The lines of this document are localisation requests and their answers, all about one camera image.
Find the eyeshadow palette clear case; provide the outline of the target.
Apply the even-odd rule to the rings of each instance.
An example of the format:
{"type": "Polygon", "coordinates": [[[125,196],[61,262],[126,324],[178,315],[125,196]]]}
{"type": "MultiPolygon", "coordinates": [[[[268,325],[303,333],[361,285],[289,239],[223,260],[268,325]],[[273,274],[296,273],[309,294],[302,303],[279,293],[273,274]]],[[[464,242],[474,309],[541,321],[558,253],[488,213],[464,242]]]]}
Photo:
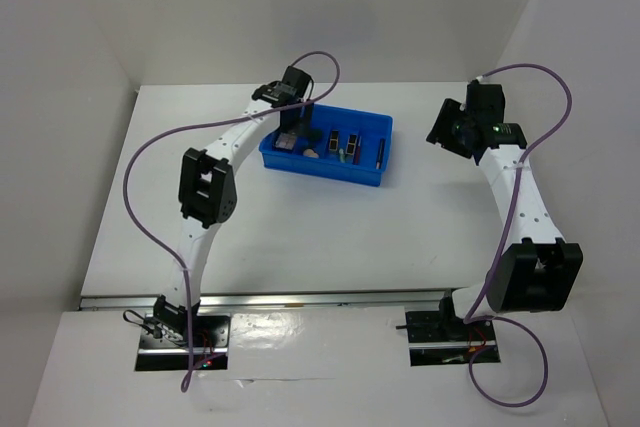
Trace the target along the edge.
{"type": "Polygon", "coordinates": [[[291,152],[295,149],[298,136],[293,133],[280,132],[273,143],[273,148],[278,151],[291,152]]]}

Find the beige makeup sponge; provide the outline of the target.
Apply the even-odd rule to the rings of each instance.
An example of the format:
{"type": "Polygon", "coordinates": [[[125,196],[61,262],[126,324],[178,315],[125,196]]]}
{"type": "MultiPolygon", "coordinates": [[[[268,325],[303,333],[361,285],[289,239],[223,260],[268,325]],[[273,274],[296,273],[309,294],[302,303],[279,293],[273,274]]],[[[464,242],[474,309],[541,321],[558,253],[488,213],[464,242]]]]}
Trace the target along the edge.
{"type": "Polygon", "coordinates": [[[319,154],[311,148],[305,149],[303,155],[310,158],[319,158],[319,154]]]}

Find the black gold lipstick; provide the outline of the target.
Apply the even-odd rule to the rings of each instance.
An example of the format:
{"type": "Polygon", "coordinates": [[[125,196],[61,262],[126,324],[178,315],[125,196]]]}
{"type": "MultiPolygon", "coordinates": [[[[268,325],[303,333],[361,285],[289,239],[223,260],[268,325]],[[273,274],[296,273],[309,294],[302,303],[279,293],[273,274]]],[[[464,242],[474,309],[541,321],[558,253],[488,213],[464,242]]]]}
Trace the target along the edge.
{"type": "Polygon", "coordinates": [[[339,150],[339,131],[332,130],[329,135],[328,152],[331,154],[337,154],[339,150]]]}
{"type": "Polygon", "coordinates": [[[348,138],[345,153],[347,156],[354,156],[358,145],[358,136],[351,134],[348,138]]]}

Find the black gold eyeliner pencil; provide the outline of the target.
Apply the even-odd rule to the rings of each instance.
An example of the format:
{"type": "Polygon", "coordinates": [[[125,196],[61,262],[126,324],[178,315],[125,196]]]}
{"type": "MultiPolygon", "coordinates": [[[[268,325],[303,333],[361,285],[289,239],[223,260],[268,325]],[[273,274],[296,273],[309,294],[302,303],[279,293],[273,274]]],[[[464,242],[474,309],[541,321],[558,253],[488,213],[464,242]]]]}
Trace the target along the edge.
{"type": "Polygon", "coordinates": [[[384,160],[384,151],[385,151],[386,139],[381,138],[378,143],[378,150],[376,155],[376,164],[375,167],[377,170],[380,170],[382,167],[382,163],[384,160]]]}

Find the red lip gloss tube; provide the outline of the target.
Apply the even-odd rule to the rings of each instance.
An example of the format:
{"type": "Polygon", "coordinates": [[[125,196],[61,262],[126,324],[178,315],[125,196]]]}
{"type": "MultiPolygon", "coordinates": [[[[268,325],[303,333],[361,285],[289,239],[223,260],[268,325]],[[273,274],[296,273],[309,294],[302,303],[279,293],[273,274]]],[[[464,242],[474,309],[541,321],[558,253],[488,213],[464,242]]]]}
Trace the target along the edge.
{"type": "Polygon", "coordinates": [[[353,165],[359,165],[360,163],[361,143],[362,143],[362,136],[359,136],[357,139],[356,147],[354,151],[353,165]]]}

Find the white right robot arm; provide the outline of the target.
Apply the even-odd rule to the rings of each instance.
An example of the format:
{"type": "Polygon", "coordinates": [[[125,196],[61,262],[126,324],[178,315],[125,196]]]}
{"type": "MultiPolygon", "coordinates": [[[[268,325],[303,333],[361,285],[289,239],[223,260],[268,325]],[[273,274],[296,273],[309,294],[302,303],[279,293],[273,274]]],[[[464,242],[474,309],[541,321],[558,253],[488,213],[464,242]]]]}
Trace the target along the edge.
{"type": "Polygon", "coordinates": [[[504,120],[499,84],[470,82],[464,102],[446,99],[427,140],[471,159],[496,202],[503,232],[485,280],[446,293],[436,326],[460,338],[471,318],[562,310],[583,263],[581,247],[565,240],[539,192],[522,128],[504,120]]]}

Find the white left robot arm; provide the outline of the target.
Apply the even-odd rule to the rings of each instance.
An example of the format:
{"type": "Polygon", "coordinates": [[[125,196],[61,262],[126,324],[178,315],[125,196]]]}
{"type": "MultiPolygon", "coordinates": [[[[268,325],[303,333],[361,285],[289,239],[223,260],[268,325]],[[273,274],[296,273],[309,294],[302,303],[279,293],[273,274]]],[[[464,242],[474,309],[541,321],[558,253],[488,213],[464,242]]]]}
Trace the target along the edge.
{"type": "Polygon", "coordinates": [[[159,295],[153,318],[176,346],[196,337],[201,280],[213,239],[238,203],[235,177],[253,150],[266,168],[377,187],[390,155],[390,116],[316,105],[314,80],[295,65],[259,86],[243,119],[182,157],[178,201],[182,239],[170,253],[178,276],[159,295]]]}

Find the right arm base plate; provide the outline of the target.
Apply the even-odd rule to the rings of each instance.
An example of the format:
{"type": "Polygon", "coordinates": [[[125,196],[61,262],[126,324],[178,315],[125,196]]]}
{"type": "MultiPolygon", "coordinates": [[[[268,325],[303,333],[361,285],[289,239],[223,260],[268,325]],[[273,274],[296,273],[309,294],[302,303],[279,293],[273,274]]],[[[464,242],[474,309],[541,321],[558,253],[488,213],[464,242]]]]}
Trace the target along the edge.
{"type": "Polygon", "coordinates": [[[476,363],[501,362],[495,330],[487,321],[466,325],[436,311],[406,311],[395,329],[407,336],[412,367],[463,365],[472,357],[476,363]]]}

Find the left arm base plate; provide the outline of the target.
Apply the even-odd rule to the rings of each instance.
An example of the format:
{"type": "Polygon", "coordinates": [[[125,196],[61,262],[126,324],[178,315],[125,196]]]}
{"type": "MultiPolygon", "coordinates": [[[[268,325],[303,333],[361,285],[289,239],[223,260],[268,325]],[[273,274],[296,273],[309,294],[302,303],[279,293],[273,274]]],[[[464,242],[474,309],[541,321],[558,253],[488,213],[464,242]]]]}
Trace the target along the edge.
{"type": "MultiPolygon", "coordinates": [[[[138,372],[186,371],[188,341],[170,332],[151,315],[127,309],[123,320],[140,328],[135,362],[138,372]]],[[[208,315],[195,319],[193,355],[199,371],[226,370],[231,317],[208,315]]]]}

